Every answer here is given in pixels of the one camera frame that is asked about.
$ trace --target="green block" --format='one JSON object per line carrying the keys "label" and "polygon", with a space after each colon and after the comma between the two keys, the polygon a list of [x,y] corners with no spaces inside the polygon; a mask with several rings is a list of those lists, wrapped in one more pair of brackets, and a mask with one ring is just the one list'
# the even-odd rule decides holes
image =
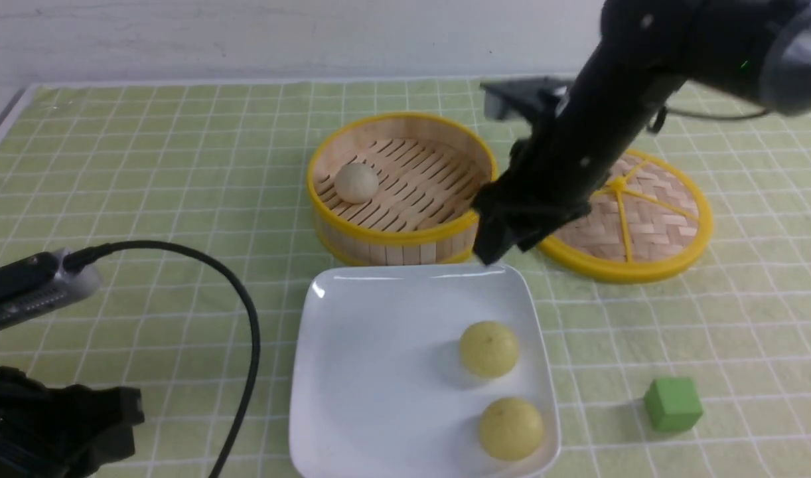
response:
{"label": "green block", "polygon": [[703,415],[697,388],[688,377],[655,379],[644,395],[644,407],[657,432],[685,432]]}

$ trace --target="white wall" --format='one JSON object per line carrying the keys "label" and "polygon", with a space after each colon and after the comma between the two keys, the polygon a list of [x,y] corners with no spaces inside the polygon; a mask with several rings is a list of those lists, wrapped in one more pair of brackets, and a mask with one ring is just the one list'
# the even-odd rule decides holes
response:
{"label": "white wall", "polygon": [[0,0],[0,86],[572,72],[603,0]]}

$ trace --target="black robotic arm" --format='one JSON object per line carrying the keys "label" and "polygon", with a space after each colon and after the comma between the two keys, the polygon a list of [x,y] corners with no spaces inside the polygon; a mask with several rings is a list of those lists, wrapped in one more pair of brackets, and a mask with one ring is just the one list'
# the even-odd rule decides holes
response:
{"label": "black robotic arm", "polygon": [[482,263],[588,214],[615,161],[688,80],[781,115],[811,110],[811,0],[606,0],[601,36],[573,81],[484,85],[486,114],[516,112],[532,133],[473,200]]}

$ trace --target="white plate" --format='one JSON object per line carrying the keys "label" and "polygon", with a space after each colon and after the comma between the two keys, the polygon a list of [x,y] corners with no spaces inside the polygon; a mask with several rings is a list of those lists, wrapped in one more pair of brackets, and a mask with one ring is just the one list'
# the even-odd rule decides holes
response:
{"label": "white plate", "polygon": [[[478,321],[517,334],[512,372],[479,382],[458,361]],[[516,463],[479,445],[479,415],[519,396],[542,412],[545,443]],[[521,478],[559,453],[548,356],[530,290],[508,266],[352,267],[317,276],[299,329],[290,451],[305,478]]]}

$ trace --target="bamboo steamer lid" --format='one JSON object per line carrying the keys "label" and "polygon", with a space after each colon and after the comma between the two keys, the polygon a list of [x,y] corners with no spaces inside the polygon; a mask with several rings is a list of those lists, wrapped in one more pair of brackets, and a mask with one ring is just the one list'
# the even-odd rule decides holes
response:
{"label": "bamboo steamer lid", "polygon": [[627,151],[591,197],[591,214],[538,247],[599,281],[660,281],[700,258],[713,224],[709,203],[687,175],[657,157]]}

